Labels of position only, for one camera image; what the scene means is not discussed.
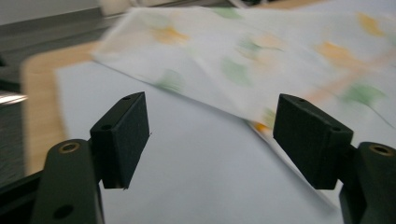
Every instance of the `wooden table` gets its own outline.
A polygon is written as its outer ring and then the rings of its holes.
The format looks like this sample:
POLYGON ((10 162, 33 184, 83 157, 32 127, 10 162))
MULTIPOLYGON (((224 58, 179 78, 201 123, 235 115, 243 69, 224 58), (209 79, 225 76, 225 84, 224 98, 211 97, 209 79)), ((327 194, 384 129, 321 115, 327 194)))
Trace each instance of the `wooden table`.
MULTIPOLYGON (((260 8, 294 8, 323 0, 285 0, 260 8)), ((23 134, 25 171, 27 175, 43 169, 48 150, 66 140, 60 108, 55 70, 92 59, 90 52, 97 42, 77 45, 37 54, 22 65, 23 93, 28 100, 23 103, 23 134)))

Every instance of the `floor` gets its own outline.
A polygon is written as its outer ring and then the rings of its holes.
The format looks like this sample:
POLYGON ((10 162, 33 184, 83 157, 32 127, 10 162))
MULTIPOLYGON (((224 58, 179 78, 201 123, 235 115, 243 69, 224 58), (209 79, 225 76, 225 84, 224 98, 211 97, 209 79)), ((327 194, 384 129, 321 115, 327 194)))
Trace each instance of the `floor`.
MULTIPOLYGON (((233 6, 226 0, 189 0, 183 4, 182 6, 233 6)), ((24 177, 23 102, 8 105, 1 103, 5 94, 22 94, 22 62, 40 52, 97 40, 118 18, 103 18, 100 9, 93 8, 0 26, 0 187, 24 177)))

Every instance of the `gray floor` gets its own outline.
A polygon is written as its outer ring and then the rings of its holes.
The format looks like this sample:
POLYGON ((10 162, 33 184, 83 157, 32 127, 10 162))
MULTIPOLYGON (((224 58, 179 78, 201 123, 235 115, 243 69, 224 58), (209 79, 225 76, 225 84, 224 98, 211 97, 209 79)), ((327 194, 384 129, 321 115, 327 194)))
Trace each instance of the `gray floor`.
MULTIPOLYGON (((225 0, 189 0, 183 6, 194 5, 232 6, 225 0)), ((103 18, 99 8, 94 8, 0 26, 0 95, 1 91, 21 91, 20 65, 28 57, 97 40, 117 19, 103 18)), ((23 103, 0 103, 0 187, 24 176, 22 107, 23 103)))

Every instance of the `screw hole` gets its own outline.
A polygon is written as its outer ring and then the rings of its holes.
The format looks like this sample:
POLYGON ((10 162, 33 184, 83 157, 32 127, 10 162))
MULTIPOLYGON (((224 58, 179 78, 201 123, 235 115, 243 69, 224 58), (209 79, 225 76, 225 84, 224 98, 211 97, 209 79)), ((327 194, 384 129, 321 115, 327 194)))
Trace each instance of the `screw hole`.
POLYGON ((111 125, 109 125, 109 124, 104 125, 104 126, 102 126, 101 129, 104 130, 104 131, 110 130, 111 129, 111 125))
POLYGON ((53 218, 54 219, 63 219, 65 217, 70 216, 70 214, 72 214, 73 210, 74 210, 73 205, 65 204, 65 205, 59 207, 58 209, 56 209, 56 211, 53 213, 53 218))
POLYGON ((70 153, 79 148, 79 143, 66 143, 59 148, 60 153, 70 153))
POLYGON ((382 147, 382 146, 378 146, 378 145, 371 145, 370 149, 373 152, 378 153, 378 154, 383 155, 383 156, 393 156, 393 151, 390 148, 387 148, 387 147, 382 147))

